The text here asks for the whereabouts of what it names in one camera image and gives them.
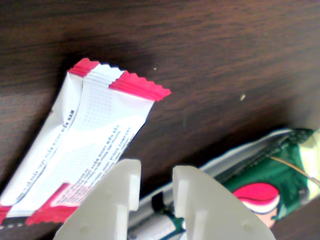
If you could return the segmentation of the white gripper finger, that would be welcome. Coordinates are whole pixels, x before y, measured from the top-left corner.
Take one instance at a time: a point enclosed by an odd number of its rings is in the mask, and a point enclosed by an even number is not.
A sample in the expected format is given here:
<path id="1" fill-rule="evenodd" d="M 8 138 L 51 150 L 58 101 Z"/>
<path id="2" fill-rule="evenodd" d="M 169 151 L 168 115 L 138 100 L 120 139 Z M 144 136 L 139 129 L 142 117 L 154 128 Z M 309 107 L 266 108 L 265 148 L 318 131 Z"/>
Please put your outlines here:
<path id="1" fill-rule="evenodd" d="M 140 200 L 142 165 L 137 159 L 117 163 L 90 191 L 56 232 L 56 240 L 125 240 L 131 211 Z"/>
<path id="2" fill-rule="evenodd" d="M 271 230 L 224 186 L 200 169 L 172 170 L 174 213 L 189 240 L 273 240 Z"/>

